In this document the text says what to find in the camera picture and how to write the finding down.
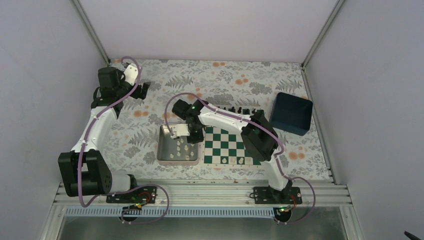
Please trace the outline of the green white chessboard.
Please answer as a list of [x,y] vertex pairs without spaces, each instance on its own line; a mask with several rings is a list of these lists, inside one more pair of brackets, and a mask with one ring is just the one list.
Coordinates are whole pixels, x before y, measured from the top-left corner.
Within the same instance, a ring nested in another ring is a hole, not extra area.
[[[202,163],[210,168],[263,168],[279,149],[277,134],[262,110],[239,113],[209,104],[199,115],[205,125]],[[245,165],[222,164],[222,158],[245,159]]]

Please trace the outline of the dark blue box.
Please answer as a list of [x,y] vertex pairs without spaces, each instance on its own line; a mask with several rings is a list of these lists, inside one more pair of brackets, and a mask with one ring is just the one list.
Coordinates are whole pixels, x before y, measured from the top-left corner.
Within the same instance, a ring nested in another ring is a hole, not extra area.
[[304,136],[311,127],[313,102],[279,92],[273,103],[269,122],[274,128]]

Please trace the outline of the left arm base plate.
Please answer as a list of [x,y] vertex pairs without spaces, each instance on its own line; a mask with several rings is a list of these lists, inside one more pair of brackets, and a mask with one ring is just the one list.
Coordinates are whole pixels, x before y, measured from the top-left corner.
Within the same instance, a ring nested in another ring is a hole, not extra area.
[[156,200],[157,187],[145,186],[125,194],[108,195],[108,204],[145,205],[154,204]]

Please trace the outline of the aluminium frame rail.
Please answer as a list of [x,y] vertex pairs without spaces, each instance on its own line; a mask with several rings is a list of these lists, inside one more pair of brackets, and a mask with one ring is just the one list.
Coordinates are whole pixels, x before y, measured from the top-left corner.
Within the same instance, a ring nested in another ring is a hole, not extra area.
[[[154,206],[165,207],[167,202],[171,207],[252,207],[251,185],[214,185],[214,184],[164,184],[167,192],[157,188]],[[297,207],[339,207],[353,204],[347,187],[340,185],[318,185],[315,193],[306,185],[300,185],[300,198],[296,200]]]

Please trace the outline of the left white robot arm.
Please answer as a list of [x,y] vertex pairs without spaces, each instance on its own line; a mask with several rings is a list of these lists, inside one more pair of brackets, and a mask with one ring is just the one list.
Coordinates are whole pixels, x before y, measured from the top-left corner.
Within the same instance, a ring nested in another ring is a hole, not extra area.
[[144,99],[147,89],[138,84],[141,68],[132,64],[124,71],[115,67],[98,70],[99,87],[93,93],[89,121],[78,142],[58,157],[62,182],[69,197],[119,192],[131,203],[139,197],[135,177],[112,173],[102,155],[112,126],[124,107],[123,97]]

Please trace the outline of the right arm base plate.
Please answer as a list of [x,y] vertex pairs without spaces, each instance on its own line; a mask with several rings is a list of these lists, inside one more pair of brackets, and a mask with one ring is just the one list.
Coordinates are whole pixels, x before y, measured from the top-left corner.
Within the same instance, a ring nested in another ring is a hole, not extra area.
[[257,186],[249,194],[256,205],[300,205],[303,203],[299,187],[285,188],[282,191],[275,190],[270,186]]

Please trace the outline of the metal tray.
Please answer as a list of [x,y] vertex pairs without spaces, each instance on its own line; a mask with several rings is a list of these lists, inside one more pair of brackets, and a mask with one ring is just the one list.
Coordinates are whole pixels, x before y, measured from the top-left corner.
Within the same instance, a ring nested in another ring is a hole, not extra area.
[[156,159],[162,166],[195,166],[200,159],[200,145],[188,143],[186,136],[171,138],[165,124],[160,126]]

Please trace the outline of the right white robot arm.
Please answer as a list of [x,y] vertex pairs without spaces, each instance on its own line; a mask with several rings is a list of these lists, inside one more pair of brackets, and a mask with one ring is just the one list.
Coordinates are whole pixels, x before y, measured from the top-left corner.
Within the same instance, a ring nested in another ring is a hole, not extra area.
[[267,198],[278,204],[289,199],[293,182],[283,173],[278,160],[284,146],[263,112],[240,114],[218,108],[202,99],[192,104],[179,99],[171,111],[185,121],[185,124],[168,128],[171,138],[186,137],[190,144],[201,143],[205,140],[206,127],[219,128],[240,136],[242,149],[260,162],[268,177]]

